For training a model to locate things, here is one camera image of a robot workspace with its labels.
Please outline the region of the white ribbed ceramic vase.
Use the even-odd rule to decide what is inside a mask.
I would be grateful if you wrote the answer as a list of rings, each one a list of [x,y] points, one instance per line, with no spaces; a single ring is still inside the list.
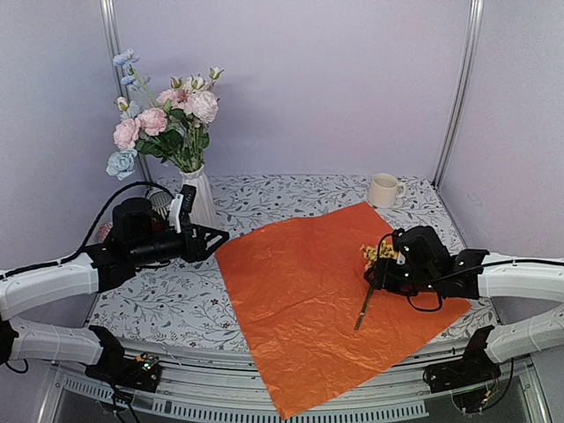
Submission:
[[[209,180],[204,173],[204,167],[200,167],[195,172],[180,172],[180,175],[183,185],[196,188],[192,212],[189,214],[190,221],[201,226],[219,228],[212,190]]]

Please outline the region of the yellow small flower sprig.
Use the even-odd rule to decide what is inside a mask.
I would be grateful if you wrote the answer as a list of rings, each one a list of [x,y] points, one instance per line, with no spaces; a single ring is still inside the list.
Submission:
[[[393,244],[387,241],[388,238],[388,235],[384,235],[377,246],[362,245],[360,247],[360,252],[366,260],[364,279],[367,281],[369,288],[354,326],[355,330],[359,330],[364,321],[374,291],[382,287],[382,282],[378,281],[377,265],[384,264],[384,261],[387,259],[398,258],[398,253],[394,250]]]

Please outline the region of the orange tissue paper sheet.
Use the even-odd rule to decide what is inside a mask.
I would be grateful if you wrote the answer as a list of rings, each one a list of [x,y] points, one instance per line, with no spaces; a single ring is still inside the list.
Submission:
[[[451,299],[434,313],[432,294],[413,302],[372,295],[355,330],[368,285],[362,245],[390,226],[360,203],[316,218],[264,226],[216,254],[229,299],[251,354],[260,362],[331,360],[383,373],[426,346],[470,308]]]

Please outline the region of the blue hydrangea flower stem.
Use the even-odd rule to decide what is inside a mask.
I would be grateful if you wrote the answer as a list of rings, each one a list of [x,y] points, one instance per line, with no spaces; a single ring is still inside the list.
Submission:
[[[134,173],[139,156],[171,163],[183,173],[195,172],[204,164],[198,138],[197,128],[182,110],[148,108],[115,126],[116,151],[108,158],[106,172],[121,181]]]

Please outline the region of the pink rose flower stem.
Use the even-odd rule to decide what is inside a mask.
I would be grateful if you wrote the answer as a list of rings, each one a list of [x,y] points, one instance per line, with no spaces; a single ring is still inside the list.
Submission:
[[[182,79],[172,78],[170,87],[156,100],[167,118],[167,128],[159,135],[159,140],[164,141],[166,158],[183,173],[194,170],[189,148],[189,122],[183,111],[187,99],[188,92],[183,88]]]

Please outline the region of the white rose flower stem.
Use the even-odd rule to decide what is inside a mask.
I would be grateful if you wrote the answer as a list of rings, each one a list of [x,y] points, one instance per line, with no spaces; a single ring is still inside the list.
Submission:
[[[213,93],[213,87],[223,72],[224,71],[219,67],[212,67],[210,68],[209,76],[207,78],[203,78],[201,75],[191,77],[189,81],[189,96],[192,93],[199,91],[210,91]]]

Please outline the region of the small blue flower stem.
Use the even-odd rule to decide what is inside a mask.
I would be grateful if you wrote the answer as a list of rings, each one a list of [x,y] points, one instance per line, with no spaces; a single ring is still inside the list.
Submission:
[[[125,88],[131,88],[142,93],[152,107],[157,106],[157,101],[148,88],[149,77],[142,77],[135,67],[140,61],[140,56],[133,48],[127,48],[112,58],[112,64],[122,72],[120,84]]]

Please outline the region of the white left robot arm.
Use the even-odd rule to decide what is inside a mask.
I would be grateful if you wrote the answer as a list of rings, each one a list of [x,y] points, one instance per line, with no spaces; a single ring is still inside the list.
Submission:
[[[94,365],[111,382],[131,373],[120,341],[106,328],[77,326],[56,307],[72,311],[72,300],[106,293],[136,277],[144,268],[177,258],[207,260],[228,241],[227,232],[193,223],[187,198],[173,199],[168,219],[151,203],[134,197],[117,205],[113,226],[101,243],[51,263],[14,269],[1,276],[1,361],[39,359]]]

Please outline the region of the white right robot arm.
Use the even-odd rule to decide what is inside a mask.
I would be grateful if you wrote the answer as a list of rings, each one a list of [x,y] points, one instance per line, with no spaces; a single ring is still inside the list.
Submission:
[[[436,296],[434,313],[447,299],[490,299],[501,322],[474,332],[457,362],[456,377],[473,384],[490,364],[563,344],[563,261],[507,256],[487,249],[451,254],[430,226],[397,229],[378,242],[364,273],[372,291],[412,301]]]

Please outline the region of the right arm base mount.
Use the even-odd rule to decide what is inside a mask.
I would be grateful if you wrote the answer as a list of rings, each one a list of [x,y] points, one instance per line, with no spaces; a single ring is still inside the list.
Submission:
[[[483,412],[501,376],[500,365],[486,355],[486,340],[493,329],[493,325],[489,325],[476,330],[461,358],[429,365],[423,372],[422,379],[432,393],[457,390],[483,382],[493,384],[492,388],[455,394],[452,397],[453,403],[462,413]]]

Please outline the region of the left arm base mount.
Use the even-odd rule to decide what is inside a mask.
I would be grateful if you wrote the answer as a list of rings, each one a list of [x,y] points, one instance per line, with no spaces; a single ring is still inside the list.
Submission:
[[[85,375],[110,386],[155,393],[160,383],[162,366],[158,359],[142,353],[135,359],[125,356],[125,350],[111,332],[101,326],[88,327],[99,339],[102,352],[97,362],[85,366]]]

